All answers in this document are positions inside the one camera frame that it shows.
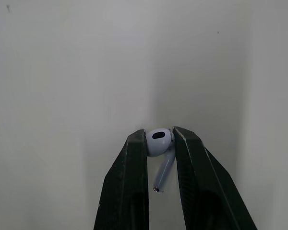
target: white backdrop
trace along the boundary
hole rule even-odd
[[[0,0],[0,230],[92,229],[127,136],[171,126],[288,229],[288,0]],[[175,170],[151,230],[184,229]]]

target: earbud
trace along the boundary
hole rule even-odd
[[[146,134],[148,156],[165,155],[155,178],[153,190],[160,193],[175,161],[175,137],[170,129],[159,128]]]

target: white earbud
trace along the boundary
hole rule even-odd
[[[159,128],[146,134],[148,156],[165,155],[154,182],[154,191],[163,192],[165,182],[175,161],[175,137],[170,129]]]

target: earbud stem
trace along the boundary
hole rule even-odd
[[[153,188],[153,190],[158,193],[162,193],[164,191],[165,182],[175,161],[175,148],[168,150],[164,155],[164,161],[160,165]]]

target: white wall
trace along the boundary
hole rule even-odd
[[[0,1],[0,230],[92,229],[126,137],[173,125],[202,137],[259,229],[288,229],[279,2]],[[174,170],[150,229],[183,228]]]
[[[238,184],[258,229],[288,229],[288,0],[252,5]]]

